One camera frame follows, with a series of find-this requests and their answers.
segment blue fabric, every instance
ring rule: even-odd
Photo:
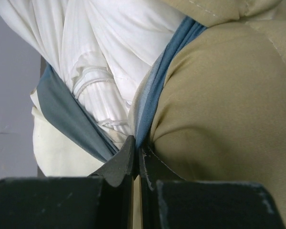
[[[48,122],[93,157],[106,162],[118,152],[49,64],[39,81],[37,94]]]
[[[205,26],[194,21],[192,18],[186,17],[166,46],[164,52],[155,62],[138,102],[135,125],[136,148],[142,145],[149,133],[171,61],[183,47],[206,29]]]

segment beige cloth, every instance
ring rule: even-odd
[[[246,180],[286,224],[286,0],[164,0],[210,27],[169,67],[151,129],[188,180]]]

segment gray fabric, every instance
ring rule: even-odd
[[[153,65],[143,93],[139,98],[138,110],[136,111],[137,116],[134,133],[137,148],[142,145],[151,128],[171,61],[184,46],[193,41],[205,30],[205,26],[190,17],[186,17],[178,27],[164,52]]]
[[[49,64],[37,86],[37,94],[44,117],[93,157],[106,162],[118,152]]]

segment white fabric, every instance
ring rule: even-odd
[[[140,82],[184,18],[160,0],[0,0],[0,15],[52,65],[118,147],[131,133],[127,115]],[[47,175],[73,174],[50,168],[67,162],[60,143],[72,147],[44,122],[35,116],[38,164]],[[51,135],[56,141],[46,137]],[[72,168],[86,160],[75,157],[67,162]]]

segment gray wall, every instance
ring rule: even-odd
[[[37,175],[30,92],[40,77],[40,59],[0,18],[0,178]]]

